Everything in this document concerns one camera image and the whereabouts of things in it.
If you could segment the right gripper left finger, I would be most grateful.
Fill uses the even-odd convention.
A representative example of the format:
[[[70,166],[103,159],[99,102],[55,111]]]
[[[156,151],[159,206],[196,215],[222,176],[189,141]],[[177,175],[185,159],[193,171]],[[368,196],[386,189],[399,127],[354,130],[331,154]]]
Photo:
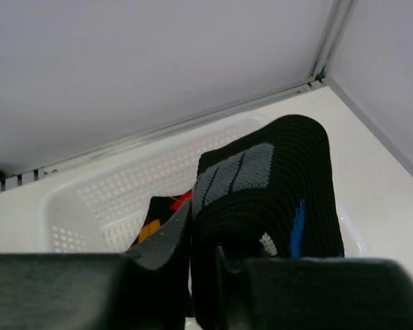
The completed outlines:
[[[183,329],[191,204],[128,252],[0,254],[0,329]]]

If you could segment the argyle red orange sock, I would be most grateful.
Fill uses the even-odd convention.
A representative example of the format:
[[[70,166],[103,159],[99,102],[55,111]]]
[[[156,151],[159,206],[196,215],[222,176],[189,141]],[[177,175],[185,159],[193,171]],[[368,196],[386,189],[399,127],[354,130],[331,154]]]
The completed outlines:
[[[129,249],[132,249],[152,234],[157,232],[170,218],[179,210],[181,205],[188,199],[192,198],[192,192],[189,190],[182,195],[152,197],[150,199],[149,209],[145,217],[145,222],[140,229],[138,236]]]

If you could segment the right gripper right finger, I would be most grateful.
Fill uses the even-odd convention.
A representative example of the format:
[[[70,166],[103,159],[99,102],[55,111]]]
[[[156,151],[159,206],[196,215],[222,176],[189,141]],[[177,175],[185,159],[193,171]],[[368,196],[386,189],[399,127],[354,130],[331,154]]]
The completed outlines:
[[[219,329],[413,329],[413,280],[377,258],[215,253]]]

